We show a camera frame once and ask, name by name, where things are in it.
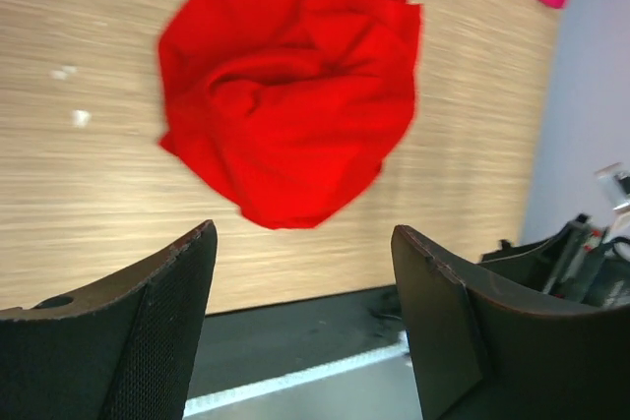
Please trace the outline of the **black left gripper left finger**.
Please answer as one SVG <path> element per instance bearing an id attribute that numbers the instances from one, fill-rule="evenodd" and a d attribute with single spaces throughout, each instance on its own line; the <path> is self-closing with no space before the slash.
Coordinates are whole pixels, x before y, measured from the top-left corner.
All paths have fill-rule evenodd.
<path id="1" fill-rule="evenodd" d="M 217 248 L 206 220 L 127 268 L 2 310 L 2 418 L 182 418 Z"/>

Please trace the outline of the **red t shirt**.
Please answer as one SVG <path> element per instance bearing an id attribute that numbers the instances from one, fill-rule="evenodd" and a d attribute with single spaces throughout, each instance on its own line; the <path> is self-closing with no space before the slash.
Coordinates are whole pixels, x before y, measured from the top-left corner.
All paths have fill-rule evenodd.
<path id="1" fill-rule="evenodd" d="M 250 221 L 313 228 L 410 126 L 420 27 L 410 0 L 187 0 L 157 46 L 160 144 Z"/>

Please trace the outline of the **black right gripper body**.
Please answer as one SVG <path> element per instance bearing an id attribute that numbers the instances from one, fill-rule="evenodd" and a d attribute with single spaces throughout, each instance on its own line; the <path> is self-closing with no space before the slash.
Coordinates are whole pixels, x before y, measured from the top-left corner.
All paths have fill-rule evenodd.
<path id="1" fill-rule="evenodd" d="M 523 246 L 507 240 L 479 263 L 534 291 L 593 307 L 629 304 L 629 238 L 610 237 L 579 214 L 551 237 Z"/>

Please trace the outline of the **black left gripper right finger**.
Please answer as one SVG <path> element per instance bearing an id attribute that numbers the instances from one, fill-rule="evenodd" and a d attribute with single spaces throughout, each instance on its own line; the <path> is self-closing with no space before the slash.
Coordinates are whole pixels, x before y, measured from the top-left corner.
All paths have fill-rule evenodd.
<path id="1" fill-rule="evenodd" d="M 424 418 L 628 417 L 627 263 L 580 303 L 539 291 L 541 247 L 475 264 L 399 225 L 391 250 Z"/>

